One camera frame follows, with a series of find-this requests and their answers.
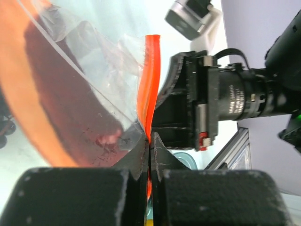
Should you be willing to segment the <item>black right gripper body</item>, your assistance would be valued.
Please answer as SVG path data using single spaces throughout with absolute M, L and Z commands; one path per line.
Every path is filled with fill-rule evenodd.
M 206 150 L 218 135 L 219 121 L 260 116 L 267 105 L 266 82 L 240 50 L 213 56 L 192 52 L 185 58 L 185 78 L 189 131 L 184 148 Z

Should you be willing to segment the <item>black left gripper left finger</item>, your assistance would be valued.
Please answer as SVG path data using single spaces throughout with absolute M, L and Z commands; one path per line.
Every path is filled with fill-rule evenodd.
M 108 168 L 31 168 L 18 179 L 3 226 L 143 226 L 149 142 Z

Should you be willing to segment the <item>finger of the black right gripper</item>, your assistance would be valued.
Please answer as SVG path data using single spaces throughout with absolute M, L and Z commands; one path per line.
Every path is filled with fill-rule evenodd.
M 158 99 L 166 99 L 171 94 L 184 68 L 185 58 L 187 56 L 188 52 L 181 52 L 170 58 L 169 70 L 166 75 L 165 83 L 158 94 Z
M 172 91 L 157 104 L 152 131 L 157 132 L 170 149 L 189 150 L 195 147 L 191 103 L 184 90 Z

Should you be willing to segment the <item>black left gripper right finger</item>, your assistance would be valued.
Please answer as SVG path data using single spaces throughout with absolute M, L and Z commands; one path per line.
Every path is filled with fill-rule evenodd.
M 258 170 L 191 170 L 151 135 L 156 226 L 291 226 L 274 180 Z

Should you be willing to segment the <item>clear zip bag orange seal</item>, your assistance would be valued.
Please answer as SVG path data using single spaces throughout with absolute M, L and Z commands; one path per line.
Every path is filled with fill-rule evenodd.
M 118 147 L 128 153 L 141 136 L 146 136 L 150 145 L 150 126 L 160 77 L 160 36 L 143 35 L 136 39 L 123 35 L 114 42 L 70 10 L 71 5 L 78 5 L 76 0 L 29 2 L 33 11 L 26 9 L 25 12 L 34 25 L 121 124 L 123 133 Z M 17 127 L 21 128 L 0 89 L 1 147 L 7 144 Z M 56 167 L 48 163 L 47 168 Z

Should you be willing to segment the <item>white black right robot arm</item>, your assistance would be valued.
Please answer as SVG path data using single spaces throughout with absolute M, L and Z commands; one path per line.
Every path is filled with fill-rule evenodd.
M 265 66 L 247 61 L 224 68 L 218 60 L 242 56 L 236 48 L 214 55 L 182 52 L 170 60 L 159 93 L 152 130 L 171 149 L 206 150 L 218 135 L 218 122 L 289 114 L 279 138 L 301 148 L 301 16 L 297 14 L 265 55 Z

